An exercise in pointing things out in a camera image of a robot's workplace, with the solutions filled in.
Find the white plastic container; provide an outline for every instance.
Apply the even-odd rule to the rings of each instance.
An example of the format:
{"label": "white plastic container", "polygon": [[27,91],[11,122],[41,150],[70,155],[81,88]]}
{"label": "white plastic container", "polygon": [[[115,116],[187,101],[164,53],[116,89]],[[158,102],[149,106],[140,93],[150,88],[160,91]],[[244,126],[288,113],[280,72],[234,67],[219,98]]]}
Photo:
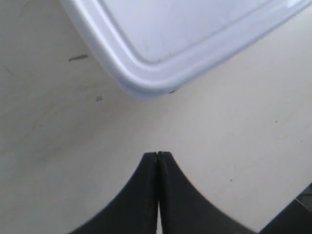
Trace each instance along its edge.
{"label": "white plastic container", "polygon": [[61,0],[100,64],[130,95],[175,91],[312,0]]}

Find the white tray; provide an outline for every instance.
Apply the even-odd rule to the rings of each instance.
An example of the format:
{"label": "white tray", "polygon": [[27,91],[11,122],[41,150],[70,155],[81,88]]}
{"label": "white tray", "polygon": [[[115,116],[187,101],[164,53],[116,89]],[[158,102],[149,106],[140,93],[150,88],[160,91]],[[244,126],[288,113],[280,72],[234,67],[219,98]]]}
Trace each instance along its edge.
{"label": "white tray", "polygon": [[130,95],[175,91],[312,0],[61,0],[100,64]]}

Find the container lid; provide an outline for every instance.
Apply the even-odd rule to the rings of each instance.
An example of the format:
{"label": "container lid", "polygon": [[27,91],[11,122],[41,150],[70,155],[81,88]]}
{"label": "container lid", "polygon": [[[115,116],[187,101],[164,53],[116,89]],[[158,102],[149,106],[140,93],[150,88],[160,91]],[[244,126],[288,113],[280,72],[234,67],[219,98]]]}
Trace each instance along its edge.
{"label": "container lid", "polygon": [[228,59],[312,0],[62,0],[102,66],[153,98]]}

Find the white table surface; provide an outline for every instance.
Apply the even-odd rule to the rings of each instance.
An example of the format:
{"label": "white table surface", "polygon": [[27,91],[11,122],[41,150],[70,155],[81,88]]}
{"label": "white table surface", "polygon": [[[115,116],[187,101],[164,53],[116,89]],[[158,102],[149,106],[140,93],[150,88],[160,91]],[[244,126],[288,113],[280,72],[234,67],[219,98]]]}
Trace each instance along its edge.
{"label": "white table surface", "polygon": [[158,150],[219,209],[262,229],[312,180],[311,23],[309,8],[175,94],[139,102],[58,0],[0,1],[0,233],[71,231]]}

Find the black plastic part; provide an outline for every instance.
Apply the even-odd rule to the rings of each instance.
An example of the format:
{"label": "black plastic part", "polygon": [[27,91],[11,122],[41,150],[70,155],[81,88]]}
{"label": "black plastic part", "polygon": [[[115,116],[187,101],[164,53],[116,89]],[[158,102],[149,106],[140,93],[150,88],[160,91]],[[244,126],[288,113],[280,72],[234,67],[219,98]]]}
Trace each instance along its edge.
{"label": "black plastic part", "polygon": [[297,200],[286,207],[261,234],[312,234],[312,214]]}
{"label": "black plastic part", "polygon": [[254,234],[206,200],[180,170],[171,153],[159,152],[158,164],[164,234]]}
{"label": "black plastic part", "polygon": [[145,154],[133,176],[96,217],[72,234],[155,234],[157,153]]}

